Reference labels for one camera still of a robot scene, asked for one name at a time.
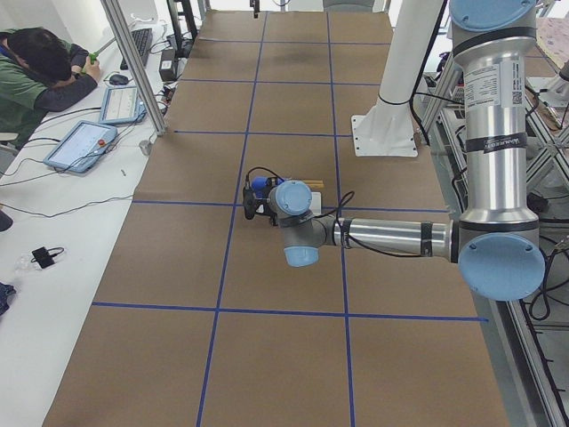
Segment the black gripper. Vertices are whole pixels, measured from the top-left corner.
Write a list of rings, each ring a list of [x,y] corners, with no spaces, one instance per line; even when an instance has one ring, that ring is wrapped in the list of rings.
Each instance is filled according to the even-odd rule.
[[[272,216],[272,210],[268,205],[268,187],[254,189],[245,186],[243,188],[243,207],[246,220],[252,220],[256,214],[262,216]]]

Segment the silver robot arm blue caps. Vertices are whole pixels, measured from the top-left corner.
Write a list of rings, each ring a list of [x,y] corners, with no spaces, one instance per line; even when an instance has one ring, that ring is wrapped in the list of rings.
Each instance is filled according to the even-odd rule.
[[[525,55],[536,41],[532,1],[405,1],[376,104],[351,119],[360,157],[413,157],[411,108],[421,64],[440,17],[452,20],[453,56],[464,81],[468,205],[455,222],[401,222],[316,215],[303,181],[273,175],[267,190],[244,185],[247,219],[272,217],[293,267],[317,262],[321,246],[396,257],[443,257],[469,288],[495,301],[537,290],[545,275],[538,218],[526,204]]]

